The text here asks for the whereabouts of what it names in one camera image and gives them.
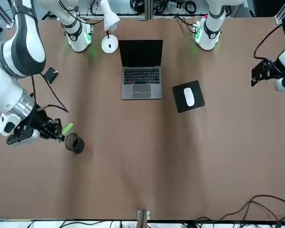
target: computer mouse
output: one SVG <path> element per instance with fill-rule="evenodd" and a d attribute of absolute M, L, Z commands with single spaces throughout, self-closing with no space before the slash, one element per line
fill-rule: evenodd
<path fill-rule="evenodd" d="M 189 107 L 192 107 L 195 104 L 195 99 L 194 99 L 194 95 L 193 95 L 191 88 L 184 89 L 184 96 L 185 96 L 186 104 Z"/>

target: desk lamp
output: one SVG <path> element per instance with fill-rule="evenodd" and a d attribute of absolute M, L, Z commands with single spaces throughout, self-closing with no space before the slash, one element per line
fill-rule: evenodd
<path fill-rule="evenodd" d="M 110 31 L 115 31 L 117 29 L 117 24 L 120 21 L 120 18 L 110 9 L 110 5 L 107 0 L 101 0 L 100 8 L 103 12 L 104 30 L 107 34 L 107 36 L 102 40 L 101 47 L 105 53 L 111 54 L 117 50 L 118 40 L 115 36 L 110 34 Z"/>

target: black mouse pad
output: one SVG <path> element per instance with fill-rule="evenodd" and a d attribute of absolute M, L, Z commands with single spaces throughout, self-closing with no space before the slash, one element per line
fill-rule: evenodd
<path fill-rule="evenodd" d="M 187 105 L 186 100 L 185 100 L 185 96 L 184 96 L 185 88 L 190 88 L 194 95 L 195 103 L 191 107 Z M 197 80 L 193 82 L 188 82 L 185 84 L 174 86 L 173 93 L 174 93 L 174 98 L 175 98 L 175 102 L 177 106 L 177 111 L 179 113 L 183 113 L 185 111 L 189 111 L 189 110 L 199 108 L 205 105 L 203 95 L 201 92 L 201 88 Z"/>

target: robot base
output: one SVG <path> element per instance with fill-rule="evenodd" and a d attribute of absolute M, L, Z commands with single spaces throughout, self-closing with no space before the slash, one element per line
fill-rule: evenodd
<path fill-rule="evenodd" d="M 197 27 L 197 33 L 193 34 L 195 36 L 194 40 L 195 42 L 203 49 L 206 51 L 212 50 L 215 45 L 217 44 L 220 36 L 219 34 L 214 38 L 210 39 L 208 34 L 204 31 L 203 24 L 205 22 L 205 18 L 202 18 L 200 21 L 196 22 L 196 27 Z"/>
<path fill-rule="evenodd" d="M 88 24 L 82 24 L 83 29 L 76 41 L 71 40 L 67 35 L 68 43 L 72 49 L 76 52 L 84 51 L 91 43 L 94 32 L 94 26 Z"/>

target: table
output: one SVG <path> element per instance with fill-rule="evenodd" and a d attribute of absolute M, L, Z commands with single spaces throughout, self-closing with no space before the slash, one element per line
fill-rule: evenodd
<path fill-rule="evenodd" d="M 59 22 L 41 24 L 46 68 L 60 71 L 53 89 L 70 110 L 48 115 L 73 122 L 85 151 L 54 141 L 12 148 L 0 135 L 0 218 L 136 219 L 147 209 L 151 219 L 217 219 L 256 194 L 285 199 L 285 93 L 272 81 L 250 86 L 253 51 L 274 26 L 273 18 L 226 19 L 216 48 L 203 51 L 175 19 L 121 20 L 119 39 L 164 40 L 163 98 L 122 101 L 120 54 L 102 52 L 102 23 L 82 53 Z M 279 29 L 259 55 L 275 59 L 284 48 Z M 56 104 L 35 80 L 37 102 Z M 172 86 L 194 80 L 205 107 L 179 114 Z M 22 83 L 32 91 L 30 78 Z M 285 216 L 284 204 L 259 202 Z M 257 206 L 250 212 L 247 220 L 271 219 Z"/>

